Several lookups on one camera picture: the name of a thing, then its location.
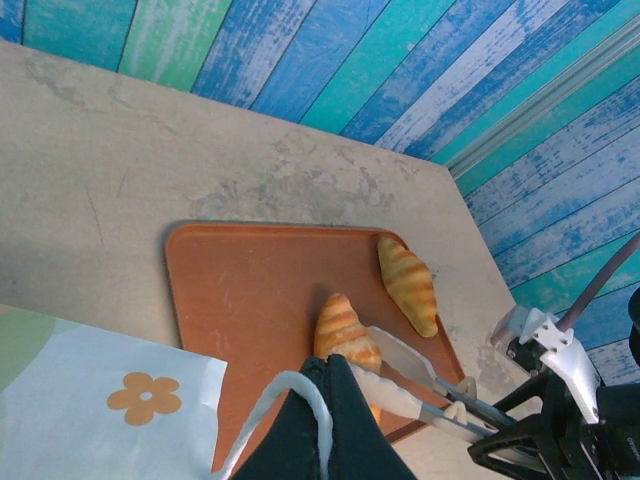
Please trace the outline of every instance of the plastic tray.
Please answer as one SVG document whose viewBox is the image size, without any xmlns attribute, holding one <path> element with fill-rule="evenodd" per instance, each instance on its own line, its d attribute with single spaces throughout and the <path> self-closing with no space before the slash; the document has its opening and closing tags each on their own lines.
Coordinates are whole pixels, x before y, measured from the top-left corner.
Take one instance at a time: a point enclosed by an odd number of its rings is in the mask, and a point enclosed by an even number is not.
<svg viewBox="0 0 640 480">
<path fill-rule="evenodd" d="M 333 292 L 351 300 L 364 325 L 402 339 L 452 383 L 462 380 L 442 326 L 435 337 L 421 337 L 386 293 L 376 250 L 380 235 L 404 244 L 392 232 L 356 228 L 198 223 L 172 232 L 166 257 L 183 347 L 229 362 L 218 410 L 216 468 L 264 387 L 283 370 L 297 371 L 313 354 L 316 319 Z M 386 364 L 382 374 L 422 400 L 444 405 Z M 243 458 L 264 438 L 277 410 L 256 430 Z M 390 441 L 422 426 L 382 415 Z"/>
</svg>

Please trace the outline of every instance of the gray table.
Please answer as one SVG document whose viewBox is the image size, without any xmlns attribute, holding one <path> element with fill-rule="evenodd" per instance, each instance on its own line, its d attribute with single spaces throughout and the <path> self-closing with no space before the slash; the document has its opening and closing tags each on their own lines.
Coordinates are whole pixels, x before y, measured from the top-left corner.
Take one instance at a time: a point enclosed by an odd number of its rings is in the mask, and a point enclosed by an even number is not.
<svg viewBox="0 0 640 480">
<path fill-rule="evenodd" d="M 185 219 L 396 231 L 480 394 L 523 379 L 486 343 L 513 299 L 445 168 L 0 41 L 0 303 L 178 345 L 162 249 Z M 397 445 L 421 478 L 493 477 L 464 447 Z"/>
</svg>

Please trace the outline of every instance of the orange flower print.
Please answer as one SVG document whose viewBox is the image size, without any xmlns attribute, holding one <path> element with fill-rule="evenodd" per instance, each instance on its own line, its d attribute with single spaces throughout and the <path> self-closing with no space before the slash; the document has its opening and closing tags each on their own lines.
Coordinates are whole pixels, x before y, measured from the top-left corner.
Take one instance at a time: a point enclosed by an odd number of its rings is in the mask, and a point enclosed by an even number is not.
<svg viewBox="0 0 640 480">
<path fill-rule="evenodd" d="M 182 401 L 173 391 L 180 384 L 169 377 L 158 377 L 155 380 L 146 373 L 133 372 L 122 380 L 125 388 L 109 395 L 107 406 L 113 410 L 124 410 L 124 421 L 129 425 L 146 425 L 156 413 L 164 415 L 175 413 L 182 406 Z"/>
</svg>

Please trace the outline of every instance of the striped wall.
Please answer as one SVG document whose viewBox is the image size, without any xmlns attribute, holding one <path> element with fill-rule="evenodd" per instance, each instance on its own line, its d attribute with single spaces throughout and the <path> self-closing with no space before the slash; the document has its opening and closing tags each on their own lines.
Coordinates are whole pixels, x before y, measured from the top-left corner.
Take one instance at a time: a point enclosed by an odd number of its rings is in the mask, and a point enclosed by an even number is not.
<svg viewBox="0 0 640 480">
<path fill-rule="evenodd" d="M 638 15 L 639 0 L 0 0 L 0 37 L 452 166 Z M 568 308 L 640 229 L 640 49 L 456 180 L 516 300 Z M 577 330 L 611 381 L 640 380 L 624 346 L 639 266 Z"/>
</svg>

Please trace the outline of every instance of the white paper bag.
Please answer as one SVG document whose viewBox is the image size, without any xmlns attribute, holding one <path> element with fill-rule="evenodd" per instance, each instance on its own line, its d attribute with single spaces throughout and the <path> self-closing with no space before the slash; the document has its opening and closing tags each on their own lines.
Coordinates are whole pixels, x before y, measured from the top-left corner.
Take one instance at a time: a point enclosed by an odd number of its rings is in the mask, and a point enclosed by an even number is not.
<svg viewBox="0 0 640 480">
<path fill-rule="evenodd" d="M 210 477 L 226 362 L 0 315 L 0 479 Z"/>
</svg>

